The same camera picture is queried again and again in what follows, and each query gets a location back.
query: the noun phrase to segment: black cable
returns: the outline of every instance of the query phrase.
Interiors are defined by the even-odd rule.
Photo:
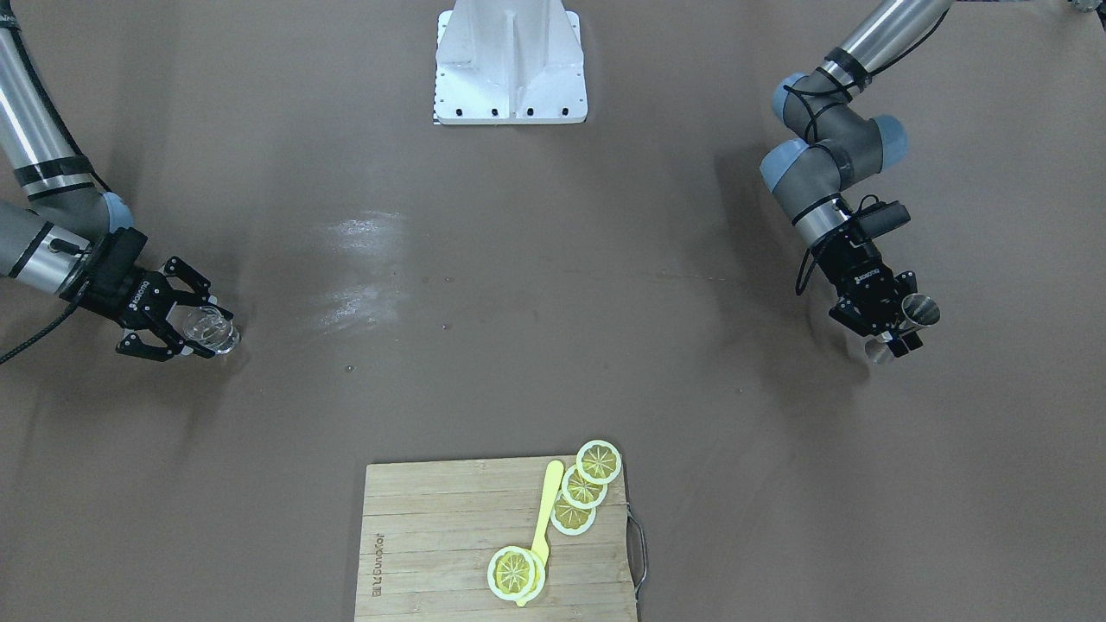
[[[864,198],[860,199],[860,204],[856,208],[856,210],[857,211],[864,211],[864,201],[866,201],[868,199],[876,199],[876,203],[879,203],[879,197],[877,197],[876,195],[864,195]]]
[[[899,61],[901,61],[902,59],[907,58],[910,54],[910,52],[914,52],[915,50],[917,50],[922,43],[926,42],[927,39],[929,39],[930,37],[932,37],[935,32],[937,32],[937,29],[941,28],[941,22],[945,21],[945,17],[948,15],[948,14],[949,14],[948,10],[946,10],[943,13],[941,13],[941,17],[937,18],[937,23],[935,23],[933,27],[929,29],[929,32],[927,32],[926,34],[924,34],[921,39],[915,41],[914,45],[910,45],[909,48],[906,49],[906,52],[902,52],[901,54],[895,56],[895,59],[891,62],[889,62],[889,63],[885,64],[884,66],[877,69],[876,71],[872,72],[872,76],[879,75],[880,73],[883,73],[883,72],[891,69]]]
[[[799,265],[799,273],[795,274],[795,296],[803,296],[803,292],[806,291],[806,286],[811,282],[811,276],[814,274],[814,267],[818,265],[818,260],[815,258],[814,261],[811,261],[810,268],[807,268],[806,262],[810,261],[812,256],[813,253],[810,248],[803,253],[803,262]]]
[[[88,287],[88,282],[85,281],[85,283],[83,286],[81,286],[81,290],[77,291],[76,298],[73,299],[73,302],[70,302],[69,307],[65,308],[65,311],[62,311],[62,314],[59,315],[59,318],[56,320],[54,320],[53,322],[50,322],[49,324],[46,324],[46,328],[44,328],[41,331],[39,331],[38,333],[35,333],[34,336],[32,336],[31,339],[29,339],[29,340],[24,341],[23,343],[17,345],[14,349],[12,349],[10,352],[8,352],[7,354],[4,354],[3,356],[0,356],[0,365],[7,363],[8,361],[11,361],[19,353],[21,353],[24,350],[27,350],[28,348],[34,345],[35,343],[38,343],[38,341],[40,339],[46,336],[54,329],[56,329],[58,326],[62,325],[62,322],[64,322],[65,320],[67,320],[69,317],[72,315],[73,312],[76,311],[77,308],[81,305],[81,299],[84,298],[84,291],[85,291],[85,288],[87,288],[87,287]]]
[[[84,152],[82,152],[81,147],[76,144],[76,139],[73,137],[73,134],[70,133],[69,126],[65,125],[65,121],[62,120],[62,115],[54,106],[53,100],[50,99],[50,94],[46,92],[45,85],[42,84],[42,80],[39,79],[38,72],[34,71],[34,63],[31,61],[31,54],[27,51],[27,45],[23,43],[23,38],[19,34],[19,30],[12,30],[11,38],[15,44],[15,51],[19,53],[19,58],[23,62],[23,69],[27,71],[27,75],[31,80],[31,85],[34,86],[34,92],[38,93],[39,99],[42,100],[42,105],[46,108],[46,113],[50,115],[51,121],[58,125],[58,131],[61,132],[62,137],[65,138],[65,142],[69,144],[70,148],[73,149],[73,153],[87,159],[87,156],[84,155]],[[88,162],[88,168],[91,169],[88,174],[92,175],[92,178],[100,184],[100,187],[103,188],[105,193],[111,193],[112,188],[104,183],[104,179],[96,173],[91,160]]]
[[[806,136],[811,133],[811,128],[813,128],[814,129],[814,136],[815,136],[814,142],[817,143],[818,142],[817,141],[817,135],[818,135],[818,117],[822,116],[822,113],[826,112],[827,110],[835,108],[837,106],[844,106],[844,105],[845,105],[845,102],[831,102],[831,103],[822,106],[822,108],[818,112],[814,113],[811,116],[811,120],[806,122],[806,127],[803,129],[803,139],[806,141]]]
[[[814,114],[814,108],[812,108],[812,107],[811,107],[811,104],[810,104],[810,102],[807,102],[807,101],[806,101],[806,97],[804,97],[804,96],[800,95],[800,94],[799,94],[799,93],[797,93],[797,92],[796,92],[796,91],[795,91],[794,89],[792,89],[791,86],[784,86],[784,87],[783,87],[783,90],[784,90],[784,91],[786,91],[786,92],[789,92],[789,93],[793,93],[793,94],[795,94],[795,96],[797,96],[797,97],[799,97],[799,102],[800,102],[801,104],[803,104],[803,107],[804,107],[804,108],[806,108],[806,116],[807,116],[807,117],[808,117],[808,118],[810,118],[811,121],[810,121],[810,123],[807,123],[807,124],[806,124],[806,129],[805,129],[805,131],[803,131],[803,139],[804,139],[804,141],[806,141],[806,135],[807,135],[807,134],[810,133],[810,131],[811,131],[811,125],[813,124],[813,126],[814,126],[814,142],[815,142],[815,143],[817,143],[817,142],[818,142],[818,122],[817,122],[817,115],[816,115],[816,114]]]

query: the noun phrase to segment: white metal stand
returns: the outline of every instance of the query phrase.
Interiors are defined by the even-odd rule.
[[[587,117],[580,17],[561,0],[457,0],[438,18],[435,121],[581,123]]]

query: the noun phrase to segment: metal cup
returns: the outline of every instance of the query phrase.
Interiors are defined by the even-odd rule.
[[[868,361],[872,361],[875,365],[883,365],[895,360],[891,349],[887,348],[887,344],[878,339],[873,339],[865,343],[864,353],[868,355]]]
[[[911,293],[902,299],[902,328],[921,330],[941,320],[941,308],[924,293]]]

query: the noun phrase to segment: metal handle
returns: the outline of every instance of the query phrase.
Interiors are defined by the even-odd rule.
[[[634,581],[634,599],[641,600],[641,585],[645,584],[645,579],[649,576],[649,545],[645,540],[645,529],[641,528],[641,523],[638,522],[637,518],[634,516],[634,508],[629,504],[626,504],[626,518],[629,525],[633,525],[637,529],[638,546],[641,548],[641,576],[638,579],[634,579],[634,569],[630,569],[630,580]]]

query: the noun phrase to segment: fake lemon slice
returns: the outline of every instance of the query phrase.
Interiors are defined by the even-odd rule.
[[[545,566],[542,563],[542,560],[538,559],[538,556],[530,549],[522,550],[525,551],[530,561],[533,562],[536,574],[534,578],[534,587],[531,588],[525,594],[522,594],[522,598],[515,601],[515,604],[519,607],[525,607],[528,602],[538,598],[538,594],[542,593],[542,590],[545,589]]]
[[[588,440],[576,453],[576,468],[592,484],[611,484],[622,471],[622,455],[606,440]]]
[[[503,600],[518,601],[533,591],[539,566],[530,551],[521,547],[503,547],[488,562],[488,587]]]
[[[550,516],[550,520],[553,521],[553,527],[565,536],[580,536],[591,529],[592,523],[595,522],[595,508],[582,510],[568,504],[564,495],[561,494],[553,502],[553,514]]]
[[[561,494],[571,506],[589,510],[603,502],[603,498],[607,496],[607,485],[592,484],[584,479],[576,465],[573,465],[561,480]]]

